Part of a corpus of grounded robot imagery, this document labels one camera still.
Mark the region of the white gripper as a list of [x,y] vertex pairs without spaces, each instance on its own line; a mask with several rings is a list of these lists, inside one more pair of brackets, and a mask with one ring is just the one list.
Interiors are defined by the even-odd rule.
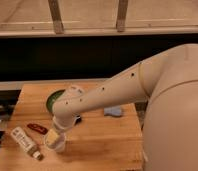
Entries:
[[[58,133],[65,133],[68,130],[72,129],[75,124],[75,119],[62,119],[62,118],[53,118],[53,127]],[[59,134],[54,130],[50,129],[46,135],[45,142],[47,145],[54,144],[59,139]]]

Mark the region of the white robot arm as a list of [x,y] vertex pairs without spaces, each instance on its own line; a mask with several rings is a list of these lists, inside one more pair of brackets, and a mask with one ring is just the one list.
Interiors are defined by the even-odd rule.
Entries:
[[198,43],[151,56],[89,91],[56,91],[46,107],[54,129],[65,133],[81,113],[141,101],[148,103],[143,170],[198,171]]

